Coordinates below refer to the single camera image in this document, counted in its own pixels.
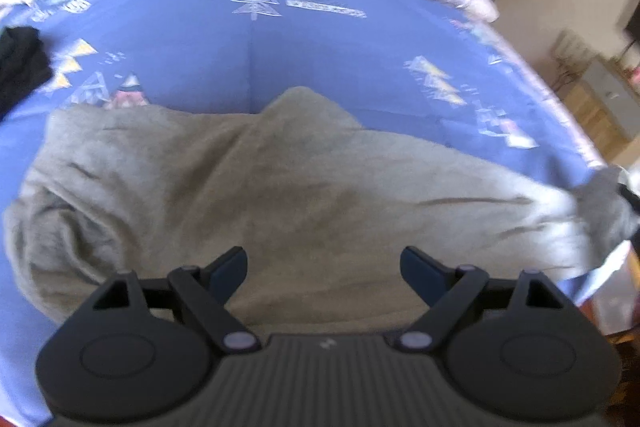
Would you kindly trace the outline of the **grey sweatpants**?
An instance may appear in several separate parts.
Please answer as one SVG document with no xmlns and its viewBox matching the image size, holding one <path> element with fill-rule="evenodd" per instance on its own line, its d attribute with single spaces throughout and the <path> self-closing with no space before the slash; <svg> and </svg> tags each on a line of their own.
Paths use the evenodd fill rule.
<svg viewBox="0 0 640 427">
<path fill-rule="evenodd" d="M 4 241 L 18 289 L 55 322 L 119 271 L 163 277 L 241 246 L 231 309 L 257 332 L 392 329 L 420 312 L 398 273 L 408 246 L 505 279 L 600 268 L 638 228 L 624 176 L 542 184 L 363 128 L 305 88 L 257 115 L 75 105 L 49 117 Z"/>
</svg>

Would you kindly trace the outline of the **grey tv cabinet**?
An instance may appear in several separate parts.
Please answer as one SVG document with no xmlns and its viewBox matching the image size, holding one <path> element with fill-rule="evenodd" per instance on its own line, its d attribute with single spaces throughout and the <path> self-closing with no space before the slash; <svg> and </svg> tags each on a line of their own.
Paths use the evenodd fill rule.
<svg viewBox="0 0 640 427">
<path fill-rule="evenodd" d="M 639 97 L 627 80 L 609 62 L 598 56 L 589 64 L 582 81 L 613 118 L 622 135 L 633 140 L 639 134 Z"/>
</svg>

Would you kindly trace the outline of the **white slatted basket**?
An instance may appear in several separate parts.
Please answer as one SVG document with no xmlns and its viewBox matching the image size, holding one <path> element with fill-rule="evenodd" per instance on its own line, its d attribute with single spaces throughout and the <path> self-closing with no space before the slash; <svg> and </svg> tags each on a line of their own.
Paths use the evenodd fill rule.
<svg viewBox="0 0 640 427">
<path fill-rule="evenodd" d="M 551 56 L 558 73 L 556 81 L 560 82 L 579 78 L 597 56 L 597 51 L 575 31 L 566 28 L 560 31 Z"/>
</svg>

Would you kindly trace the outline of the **black television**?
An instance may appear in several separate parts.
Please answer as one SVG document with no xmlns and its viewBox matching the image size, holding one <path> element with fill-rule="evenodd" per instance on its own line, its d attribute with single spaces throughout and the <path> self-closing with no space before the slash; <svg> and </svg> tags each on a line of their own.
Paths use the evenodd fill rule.
<svg viewBox="0 0 640 427">
<path fill-rule="evenodd" d="M 624 28 L 625 34 L 632 42 L 640 41 L 640 3 L 637 4 L 634 12 L 629 17 Z"/>
</svg>

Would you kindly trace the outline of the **blue patterned bed sheet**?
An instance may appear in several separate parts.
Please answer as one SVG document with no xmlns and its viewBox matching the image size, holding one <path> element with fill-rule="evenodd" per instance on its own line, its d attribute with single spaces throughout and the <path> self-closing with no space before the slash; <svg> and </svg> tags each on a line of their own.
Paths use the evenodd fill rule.
<svg viewBox="0 0 640 427">
<path fill-rule="evenodd" d="M 32 26 L 53 79 L 2 122 L 11 202 L 53 109 L 148 101 L 255 113 L 304 86 L 361 124 L 462 150 L 562 188 L 600 154 L 491 27 L 436 0 L 37 0 L 1 13 Z"/>
</svg>

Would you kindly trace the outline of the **folded black garment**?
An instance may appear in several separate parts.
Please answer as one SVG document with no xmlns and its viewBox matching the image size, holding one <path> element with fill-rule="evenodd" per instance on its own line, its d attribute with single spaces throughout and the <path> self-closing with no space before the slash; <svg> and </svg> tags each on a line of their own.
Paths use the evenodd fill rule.
<svg viewBox="0 0 640 427">
<path fill-rule="evenodd" d="M 0 117 L 9 113 L 53 75 L 38 29 L 6 27 L 1 31 Z"/>
</svg>

